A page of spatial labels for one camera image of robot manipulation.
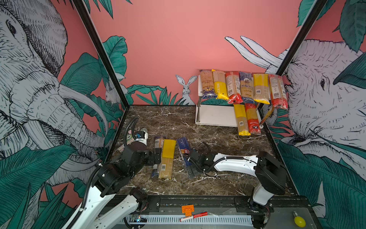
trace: red pasta package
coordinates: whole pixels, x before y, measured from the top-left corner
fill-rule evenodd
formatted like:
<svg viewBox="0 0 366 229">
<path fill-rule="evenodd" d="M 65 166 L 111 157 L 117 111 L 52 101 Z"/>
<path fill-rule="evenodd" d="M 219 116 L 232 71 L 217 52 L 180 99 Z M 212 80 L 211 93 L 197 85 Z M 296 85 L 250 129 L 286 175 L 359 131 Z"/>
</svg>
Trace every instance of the red pasta package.
<svg viewBox="0 0 366 229">
<path fill-rule="evenodd" d="M 238 71 L 231 71 L 225 73 L 226 76 L 226 87 L 228 89 L 228 103 L 240 104 L 243 102 L 240 96 L 240 79 Z"/>
<path fill-rule="evenodd" d="M 279 75 L 269 74 L 268 78 L 271 87 L 270 94 L 271 94 L 272 105 L 274 107 L 287 110 L 288 103 L 282 77 Z"/>
<path fill-rule="evenodd" d="M 261 134 L 261 129 L 259 128 L 259 121 L 257 116 L 257 110 L 255 104 L 246 103 L 245 112 L 247 113 L 248 127 L 250 134 Z"/>
</svg>

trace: black cable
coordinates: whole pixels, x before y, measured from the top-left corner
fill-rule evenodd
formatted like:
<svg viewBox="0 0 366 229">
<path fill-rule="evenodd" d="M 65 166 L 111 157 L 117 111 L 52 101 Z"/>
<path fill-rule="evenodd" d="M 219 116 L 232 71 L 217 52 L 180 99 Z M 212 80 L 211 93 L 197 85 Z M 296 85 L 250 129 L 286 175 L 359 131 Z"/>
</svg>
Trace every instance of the black cable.
<svg viewBox="0 0 366 229">
<path fill-rule="evenodd" d="M 204 144 L 204 145 L 207 147 L 208 152 L 211 152 L 211 148 L 210 148 L 210 146 L 209 146 L 207 143 L 205 143 L 205 142 L 203 141 L 203 142 L 201 142 L 201 143 L 198 145 L 198 147 L 199 147 L 201 144 Z"/>
<path fill-rule="evenodd" d="M 128 134 L 128 131 L 130 130 L 130 128 L 133 126 L 133 129 L 135 129 L 135 125 L 137 123 L 137 120 L 138 120 L 138 116 L 134 117 L 129 123 L 128 125 L 126 126 L 126 129 L 124 130 L 124 133 L 123 133 L 123 145 L 124 147 L 127 146 L 127 134 Z M 131 133 L 132 133 L 132 137 L 136 140 L 136 137 L 134 135 L 135 133 L 135 130 L 131 130 Z"/>
<path fill-rule="evenodd" d="M 135 136 L 135 126 L 137 124 L 137 121 L 138 121 L 138 117 L 137 117 L 137 119 L 134 121 L 134 123 L 131 126 L 131 134 L 132 134 L 132 137 L 134 138 L 135 141 L 137 139 L 136 136 Z"/>
<path fill-rule="evenodd" d="M 127 222 L 127 219 L 126 217 L 123 218 L 123 221 L 124 221 L 124 224 L 126 224 L 126 226 L 129 228 L 129 229 L 133 229 L 133 228 L 142 228 L 143 226 L 145 226 L 145 224 L 136 224 L 136 226 L 131 226 L 128 222 Z"/>
<path fill-rule="evenodd" d="M 104 165 L 108 164 L 108 162 L 105 162 L 104 164 L 102 164 L 102 166 L 98 166 L 96 169 L 94 169 L 94 171 L 91 173 L 89 179 L 88 179 L 88 182 L 86 183 L 86 189 L 85 189 L 85 193 L 84 193 L 84 198 L 83 198 L 83 201 L 81 202 L 81 206 L 80 206 L 80 209 L 84 209 L 85 208 L 85 205 L 86 205 L 86 201 L 88 199 L 88 194 L 89 194 L 89 189 L 90 189 L 90 186 L 92 185 L 92 180 L 95 176 L 95 174 L 97 174 L 97 172 L 99 171 L 99 169 L 101 167 L 103 167 Z M 81 213 L 83 211 L 79 211 L 75 217 L 72 219 L 72 221 L 70 222 L 70 224 L 67 226 L 66 229 L 71 229 L 72 226 L 76 223 L 76 221 L 78 220 L 78 218 L 80 217 Z"/>
</svg>

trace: white vent grille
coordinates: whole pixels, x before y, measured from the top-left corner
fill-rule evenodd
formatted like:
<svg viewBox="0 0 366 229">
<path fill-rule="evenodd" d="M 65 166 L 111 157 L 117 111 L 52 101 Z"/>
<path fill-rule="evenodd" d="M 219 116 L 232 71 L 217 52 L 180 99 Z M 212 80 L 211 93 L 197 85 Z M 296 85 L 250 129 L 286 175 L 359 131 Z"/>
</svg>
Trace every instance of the white vent grille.
<svg viewBox="0 0 366 229">
<path fill-rule="evenodd" d="M 250 215 L 220 215 L 215 217 L 213 215 L 207 215 L 190 219 L 184 222 L 179 220 L 183 218 L 183 215 L 149 215 L 147 218 L 147 224 L 221 224 L 221 225 L 243 225 L 252 226 Z M 141 224 L 130 222 L 131 216 L 127 217 L 127 221 L 130 224 Z"/>
</svg>

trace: yellow light bulb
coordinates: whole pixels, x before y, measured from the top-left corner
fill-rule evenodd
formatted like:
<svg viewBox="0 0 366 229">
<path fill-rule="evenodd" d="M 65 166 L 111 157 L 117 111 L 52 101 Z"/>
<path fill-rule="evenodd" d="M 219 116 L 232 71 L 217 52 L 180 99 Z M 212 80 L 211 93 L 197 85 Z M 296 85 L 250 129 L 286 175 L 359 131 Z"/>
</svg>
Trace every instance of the yellow light bulb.
<svg viewBox="0 0 366 229">
<path fill-rule="evenodd" d="M 304 228 L 306 226 L 305 220 L 300 216 L 295 217 L 295 223 L 296 223 L 296 225 L 298 225 L 301 228 Z"/>
</svg>

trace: white shelf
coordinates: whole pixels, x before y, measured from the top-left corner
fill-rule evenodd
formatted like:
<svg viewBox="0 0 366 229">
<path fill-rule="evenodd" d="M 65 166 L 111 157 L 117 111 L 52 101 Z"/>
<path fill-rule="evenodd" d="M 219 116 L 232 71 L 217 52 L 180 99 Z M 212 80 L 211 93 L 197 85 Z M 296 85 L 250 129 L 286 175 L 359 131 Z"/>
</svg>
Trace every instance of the white shelf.
<svg viewBox="0 0 366 229">
<path fill-rule="evenodd" d="M 201 75 L 198 75 L 198 96 L 202 97 L 202 95 L 203 94 L 202 94 Z M 259 122 L 261 122 L 261 118 L 258 111 L 257 115 Z M 201 104 L 200 107 L 198 107 L 198 105 L 196 105 L 195 122 L 197 125 L 236 127 L 234 107 L 204 105 L 204 104 Z"/>
</svg>

